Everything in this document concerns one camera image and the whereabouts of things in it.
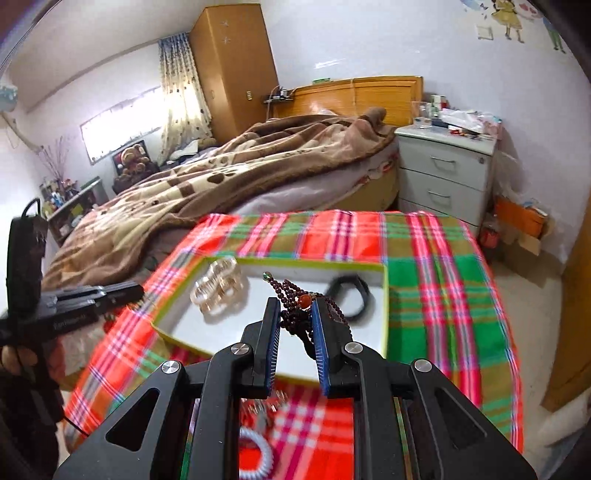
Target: triangular cutout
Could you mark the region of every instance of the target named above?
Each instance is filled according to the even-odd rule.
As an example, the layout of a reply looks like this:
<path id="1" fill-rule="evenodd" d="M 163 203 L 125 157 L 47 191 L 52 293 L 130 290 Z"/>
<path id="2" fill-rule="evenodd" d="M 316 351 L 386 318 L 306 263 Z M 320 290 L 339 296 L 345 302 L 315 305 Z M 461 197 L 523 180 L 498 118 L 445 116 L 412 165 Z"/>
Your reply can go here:
<path id="1" fill-rule="evenodd" d="M 456 450 L 462 450 L 483 439 L 485 433 L 444 389 L 435 389 L 443 421 Z"/>
<path id="2" fill-rule="evenodd" d="M 107 442 L 137 452 L 144 441 L 159 394 L 156 388 L 150 388 L 142 395 L 129 412 L 108 431 L 105 437 Z"/>

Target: drawer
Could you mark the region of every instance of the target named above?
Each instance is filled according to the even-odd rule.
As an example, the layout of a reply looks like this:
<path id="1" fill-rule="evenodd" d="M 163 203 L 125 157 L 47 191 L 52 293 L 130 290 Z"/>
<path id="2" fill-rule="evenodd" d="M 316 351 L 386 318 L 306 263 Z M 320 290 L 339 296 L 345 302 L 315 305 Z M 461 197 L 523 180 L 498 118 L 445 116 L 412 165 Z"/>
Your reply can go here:
<path id="1" fill-rule="evenodd" d="M 452 181 L 400 169 L 400 198 L 480 225 L 485 193 Z"/>
<path id="2" fill-rule="evenodd" d="M 401 167 L 486 190 L 491 157 L 451 145 L 398 137 Z"/>
<path id="3" fill-rule="evenodd" d="M 433 213 L 434 215 L 445 215 L 445 213 L 438 212 L 437 210 L 433 210 L 432 208 L 427 208 L 418 203 L 409 202 L 408 200 L 398 199 L 398 208 L 402 213 L 411 213 L 411 212 L 429 212 Z M 468 230 L 472 233 L 474 237 L 478 233 L 478 227 L 472 225 L 471 223 L 466 222 L 466 226 Z"/>

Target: orange bead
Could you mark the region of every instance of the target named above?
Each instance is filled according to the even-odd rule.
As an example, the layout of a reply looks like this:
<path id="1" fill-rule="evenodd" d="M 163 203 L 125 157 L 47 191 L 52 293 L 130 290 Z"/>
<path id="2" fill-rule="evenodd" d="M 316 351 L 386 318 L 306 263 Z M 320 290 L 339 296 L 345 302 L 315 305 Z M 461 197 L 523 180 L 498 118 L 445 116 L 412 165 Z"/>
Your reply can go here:
<path id="1" fill-rule="evenodd" d="M 310 297 L 307 293 L 300 295 L 297 299 L 297 304 L 301 309 L 306 309 L 312 305 L 312 297 Z"/>

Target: yellow dress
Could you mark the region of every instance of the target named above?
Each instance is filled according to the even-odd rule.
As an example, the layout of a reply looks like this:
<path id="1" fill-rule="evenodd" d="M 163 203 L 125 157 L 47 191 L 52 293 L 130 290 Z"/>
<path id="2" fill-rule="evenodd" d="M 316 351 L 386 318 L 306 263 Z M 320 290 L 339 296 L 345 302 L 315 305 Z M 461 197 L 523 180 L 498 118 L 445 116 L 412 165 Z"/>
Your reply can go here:
<path id="1" fill-rule="evenodd" d="M 521 22 L 515 13 L 515 5 L 509 0 L 498 0 L 496 2 L 496 8 L 498 11 L 493 13 L 491 16 L 499 22 L 501 25 L 511 27 L 516 30 L 521 30 Z"/>

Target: shallow tray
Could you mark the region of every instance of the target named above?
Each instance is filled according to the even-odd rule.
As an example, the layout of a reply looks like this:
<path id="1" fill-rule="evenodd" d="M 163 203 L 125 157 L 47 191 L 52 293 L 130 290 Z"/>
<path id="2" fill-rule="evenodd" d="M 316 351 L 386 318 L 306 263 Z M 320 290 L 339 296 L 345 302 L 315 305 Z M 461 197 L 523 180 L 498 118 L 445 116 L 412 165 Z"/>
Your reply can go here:
<path id="1" fill-rule="evenodd" d="M 388 344 L 388 279 L 383 265 L 239 258 L 245 288 L 236 303 L 219 314 L 203 314 L 191 303 L 189 292 L 216 258 L 203 258 L 152 321 L 154 329 L 167 341 L 207 356 L 238 342 L 244 327 L 261 320 L 267 299 L 275 296 L 272 287 L 262 279 L 265 271 L 270 271 L 279 281 L 287 278 L 304 290 L 321 293 L 327 290 L 333 278 L 356 273 L 367 282 L 371 300 L 363 317 L 351 324 L 353 339 L 385 357 Z M 362 304 L 361 295 L 353 287 L 344 287 L 337 301 L 345 315 L 356 313 Z M 297 382 L 318 383 L 316 363 L 306 355 L 301 340 L 285 330 L 281 331 L 279 341 L 277 376 Z"/>

